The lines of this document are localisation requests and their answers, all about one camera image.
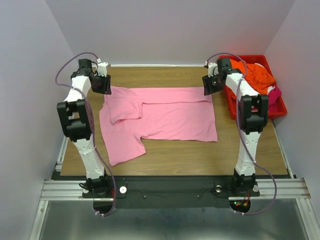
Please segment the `light pink t shirt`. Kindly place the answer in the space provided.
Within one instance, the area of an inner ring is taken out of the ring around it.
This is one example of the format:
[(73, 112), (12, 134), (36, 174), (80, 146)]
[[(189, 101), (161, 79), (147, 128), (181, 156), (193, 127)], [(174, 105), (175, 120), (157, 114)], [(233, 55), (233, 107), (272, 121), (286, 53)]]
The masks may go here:
[(111, 166), (144, 155), (142, 139), (218, 141), (212, 96), (201, 87), (113, 86), (99, 124)]

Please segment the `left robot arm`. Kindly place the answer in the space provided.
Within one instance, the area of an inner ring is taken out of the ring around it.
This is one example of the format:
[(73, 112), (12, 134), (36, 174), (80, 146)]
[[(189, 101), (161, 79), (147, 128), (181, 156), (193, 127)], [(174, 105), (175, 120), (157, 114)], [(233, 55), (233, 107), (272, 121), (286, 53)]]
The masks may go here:
[(112, 193), (109, 176), (101, 162), (95, 145), (95, 123), (93, 111), (87, 101), (89, 90), (100, 94), (110, 94), (110, 79), (107, 62), (97, 58), (78, 60), (78, 69), (71, 76), (71, 84), (64, 101), (57, 103), (56, 109), (63, 134), (78, 150), (86, 171), (86, 180), (79, 186), (86, 197), (107, 197)]

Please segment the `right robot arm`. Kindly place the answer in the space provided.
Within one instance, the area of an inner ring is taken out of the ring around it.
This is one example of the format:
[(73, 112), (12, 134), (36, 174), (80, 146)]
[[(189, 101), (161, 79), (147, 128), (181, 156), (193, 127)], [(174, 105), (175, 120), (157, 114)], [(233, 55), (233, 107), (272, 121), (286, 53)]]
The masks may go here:
[(232, 67), (231, 59), (219, 58), (215, 63), (205, 62), (207, 75), (202, 77), (204, 95), (208, 96), (228, 87), (235, 94), (236, 126), (240, 137), (238, 160), (230, 186), (223, 193), (242, 195), (256, 185), (256, 153), (258, 141), (268, 122), (269, 98), (260, 94), (245, 80), (248, 67), (243, 59), (244, 71)]

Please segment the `orange t shirt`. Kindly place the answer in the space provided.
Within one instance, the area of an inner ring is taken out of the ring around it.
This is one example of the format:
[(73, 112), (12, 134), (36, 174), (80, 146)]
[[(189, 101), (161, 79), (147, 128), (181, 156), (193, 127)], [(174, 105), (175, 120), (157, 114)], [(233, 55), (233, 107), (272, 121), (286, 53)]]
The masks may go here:
[(276, 79), (259, 64), (246, 63), (247, 74), (245, 80), (258, 93), (267, 95), (267, 88), (276, 84)]

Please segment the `magenta t shirt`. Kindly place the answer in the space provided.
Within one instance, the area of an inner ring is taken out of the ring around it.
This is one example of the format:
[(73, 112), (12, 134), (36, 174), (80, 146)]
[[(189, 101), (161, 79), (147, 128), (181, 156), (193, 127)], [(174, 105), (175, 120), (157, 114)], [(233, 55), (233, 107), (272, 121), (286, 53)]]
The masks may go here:
[(282, 91), (276, 86), (275, 89), (268, 95), (268, 112), (276, 113), (278, 111), (277, 100), (282, 95)]

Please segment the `red plastic bin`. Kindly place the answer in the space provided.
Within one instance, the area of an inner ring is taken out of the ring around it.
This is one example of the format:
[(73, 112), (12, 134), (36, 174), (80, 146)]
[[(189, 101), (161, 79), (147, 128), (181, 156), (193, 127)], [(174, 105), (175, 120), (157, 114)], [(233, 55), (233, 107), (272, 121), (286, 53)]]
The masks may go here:
[[(219, 58), (227, 58), (227, 57), (230, 58), (231, 65), (233, 68), (239, 69), (242, 73), (245, 72), (244, 64), (237, 57), (234, 57), (231, 55), (222, 55)], [(259, 64), (263, 66), (267, 70), (267, 72), (273, 76), (270, 66), (268, 64), (268, 61), (264, 55), (241, 55), (240, 58), (242, 58), (245, 61), (245, 63)], [(230, 117), (231, 119), (234, 120), (236, 117), (236, 102), (235, 102), (236, 94), (227, 86), (224, 87), (224, 93), (226, 96)], [(276, 119), (276, 118), (285, 116), (287, 114), (287, 109), (282, 97), (279, 97), (276, 103), (277, 103), (277, 112), (268, 113), (269, 119)]]

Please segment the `silver round knob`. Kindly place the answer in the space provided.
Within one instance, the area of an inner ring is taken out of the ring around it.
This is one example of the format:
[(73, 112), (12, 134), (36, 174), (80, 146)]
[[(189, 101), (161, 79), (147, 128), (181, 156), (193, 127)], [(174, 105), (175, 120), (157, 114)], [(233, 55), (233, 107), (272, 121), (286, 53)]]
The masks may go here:
[(221, 193), (222, 192), (222, 187), (220, 185), (216, 185), (215, 186), (215, 192), (218, 193), (218, 194)]

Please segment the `white round knob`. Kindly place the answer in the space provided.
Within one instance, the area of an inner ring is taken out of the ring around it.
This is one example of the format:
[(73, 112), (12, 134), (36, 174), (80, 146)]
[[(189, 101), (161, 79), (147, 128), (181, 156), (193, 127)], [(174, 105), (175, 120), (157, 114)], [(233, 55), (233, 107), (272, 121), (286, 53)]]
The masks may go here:
[(125, 194), (125, 193), (127, 192), (127, 188), (126, 188), (125, 186), (121, 186), (121, 187), (119, 188), (119, 192), (120, 192), (121, 194)]

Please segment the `small circuit board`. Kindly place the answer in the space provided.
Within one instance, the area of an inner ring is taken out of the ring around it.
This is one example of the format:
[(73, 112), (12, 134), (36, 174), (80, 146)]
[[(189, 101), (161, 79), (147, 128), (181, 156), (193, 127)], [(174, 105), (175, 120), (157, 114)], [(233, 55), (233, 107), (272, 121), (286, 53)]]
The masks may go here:
[(247, 208), (250, 204), (250, 200), (235, 200), (233, 205), (236, 208)]

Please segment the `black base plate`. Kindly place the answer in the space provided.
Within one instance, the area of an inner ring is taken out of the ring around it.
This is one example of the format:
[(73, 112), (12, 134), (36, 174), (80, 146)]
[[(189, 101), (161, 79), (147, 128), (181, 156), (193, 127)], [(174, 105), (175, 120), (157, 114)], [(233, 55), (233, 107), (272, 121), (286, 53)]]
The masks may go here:
[[(231, 175), (220, 176), (108, 176), (111, 194), (106, 197), (86, 197), (93, 200), (96, 209), (115, 206), (117, 209), (164, 209), (164, 208), (229, 208), (230, 199), (246, 201), (260, 195), (255, 188), (248, 193), (223, 193), (231, 184)], [(216, 193), (215, 186), (222, 191)], [(120, 187), (127, 188), (120, 193)]]

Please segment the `aluminium frame rail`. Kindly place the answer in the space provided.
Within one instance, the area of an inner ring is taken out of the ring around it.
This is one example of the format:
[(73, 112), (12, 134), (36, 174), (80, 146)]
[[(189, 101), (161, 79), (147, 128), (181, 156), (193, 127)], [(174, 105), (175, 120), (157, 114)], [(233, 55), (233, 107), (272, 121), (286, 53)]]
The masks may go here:
[[(276, 179), (279, 199), (310, 199), (311, 195), (302, 178)], [(42, 201), (89, 201), (83, 197), (79, 180), (48, 180), (43, 183), (40, 199)], [(274, 197), (274, 183), (271, 179), (258, 179), (259, 196), (250, 195), (251, 200), (271, 200)]]

